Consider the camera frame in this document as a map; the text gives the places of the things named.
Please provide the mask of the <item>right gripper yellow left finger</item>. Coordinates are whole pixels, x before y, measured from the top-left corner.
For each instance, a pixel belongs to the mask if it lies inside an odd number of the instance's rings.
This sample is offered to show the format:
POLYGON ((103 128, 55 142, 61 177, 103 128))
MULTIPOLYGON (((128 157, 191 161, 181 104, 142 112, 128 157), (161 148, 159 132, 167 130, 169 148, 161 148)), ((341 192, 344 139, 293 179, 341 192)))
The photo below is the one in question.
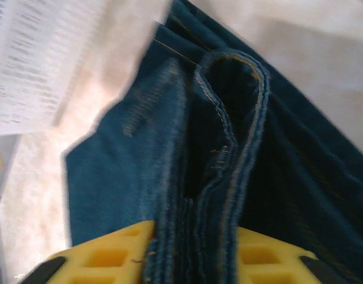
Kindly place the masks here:
POLYGON ((154 222, 143 221, 56 253, 22 283, 141 283, 154 222))

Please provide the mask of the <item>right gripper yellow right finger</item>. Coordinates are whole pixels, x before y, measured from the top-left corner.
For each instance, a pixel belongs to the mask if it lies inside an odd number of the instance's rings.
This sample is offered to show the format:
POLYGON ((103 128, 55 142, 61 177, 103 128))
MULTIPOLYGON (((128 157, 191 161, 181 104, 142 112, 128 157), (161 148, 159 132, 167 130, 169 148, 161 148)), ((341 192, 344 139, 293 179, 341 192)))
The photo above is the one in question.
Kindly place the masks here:
POLYGON ((339 276, 315 254, 298 246, 239 227, 237 283, 341 284, 339 276))

